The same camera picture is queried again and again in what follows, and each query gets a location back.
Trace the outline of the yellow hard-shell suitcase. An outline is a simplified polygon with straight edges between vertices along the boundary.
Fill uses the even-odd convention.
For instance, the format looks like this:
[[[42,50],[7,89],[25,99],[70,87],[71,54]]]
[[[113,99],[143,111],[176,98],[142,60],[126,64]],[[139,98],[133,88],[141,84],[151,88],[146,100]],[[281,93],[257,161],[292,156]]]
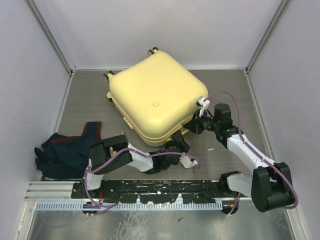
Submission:
[[[123,119],[149,146],[163,146],[183,127],[208,97],[208,89],[173,57],[154,47],[148,57],[118,73],[103,74],[108,82],[106,97]]]

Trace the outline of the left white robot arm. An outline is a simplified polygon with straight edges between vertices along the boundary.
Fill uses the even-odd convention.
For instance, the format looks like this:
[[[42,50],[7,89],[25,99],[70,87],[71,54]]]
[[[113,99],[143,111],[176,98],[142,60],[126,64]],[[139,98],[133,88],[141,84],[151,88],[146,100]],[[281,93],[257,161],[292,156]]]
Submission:
[[[105,138],[89,148],[82,192],[88,198],[97,197],[104,175],[123,166],[133,167],[148,175],[157,174],[177,165],[189,150],[190,146],[179,130],[165,143],[163,150],[152,152],[137,149],[124,134]]]

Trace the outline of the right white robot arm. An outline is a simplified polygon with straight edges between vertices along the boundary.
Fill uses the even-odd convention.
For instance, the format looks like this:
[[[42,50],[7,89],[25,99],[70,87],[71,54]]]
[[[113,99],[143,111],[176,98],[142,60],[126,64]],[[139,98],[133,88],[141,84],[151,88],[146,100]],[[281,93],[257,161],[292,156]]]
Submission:
[[[217,141],[235,154],[250,170],[250,177],[239,171],[221,174],[219,191],[223,196],[231,197],[238,193],[249,197],[256,209],[262,213],[297,206],[298,197],[293,188],[289,166],[284,162],[275,162],[251,144],[233,124],[228,104],[216,104],[214,114],[208,110],[197,110],[183,127],[196,135],[203,131],[214,132]]]

